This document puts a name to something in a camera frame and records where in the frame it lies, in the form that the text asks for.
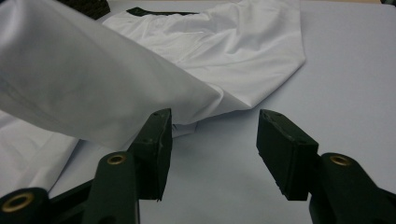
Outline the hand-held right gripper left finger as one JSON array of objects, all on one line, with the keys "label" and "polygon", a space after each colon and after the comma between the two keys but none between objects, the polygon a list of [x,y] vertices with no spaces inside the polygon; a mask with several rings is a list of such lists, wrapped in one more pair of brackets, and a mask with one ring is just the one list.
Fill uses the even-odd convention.
[{"label": "hand-held right gripper left finger", "polygon": [[125,151],[98,163],[82,224],[140,224],[139,201],[163,197],[170,168],[172,114],[151,114]]}]

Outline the white shorts with black waistband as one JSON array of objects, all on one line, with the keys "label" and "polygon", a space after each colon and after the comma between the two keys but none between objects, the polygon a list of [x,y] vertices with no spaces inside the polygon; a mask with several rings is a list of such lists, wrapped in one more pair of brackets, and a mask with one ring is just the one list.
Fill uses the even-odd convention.
[{"label": "white shorts with black waistband", "polygon": [[122,149],[154,111],[184,130],[250,109],[304,60],[299,0],[103,22],[56,0],[4,0],[0,196],[50,189],[78,141]]}]

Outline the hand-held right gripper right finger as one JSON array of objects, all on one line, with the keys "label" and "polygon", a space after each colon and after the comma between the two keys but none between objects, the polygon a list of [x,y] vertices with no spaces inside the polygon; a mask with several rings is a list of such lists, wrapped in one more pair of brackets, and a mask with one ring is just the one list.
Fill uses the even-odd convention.
[{"label": "hand-held right gripper right finger", "polygon": [[354,159],[318,154],[318,142],[286,116],[263,109],[256,147],[289,201],[309,201],[313,224],[396,224],[396,194]]}]

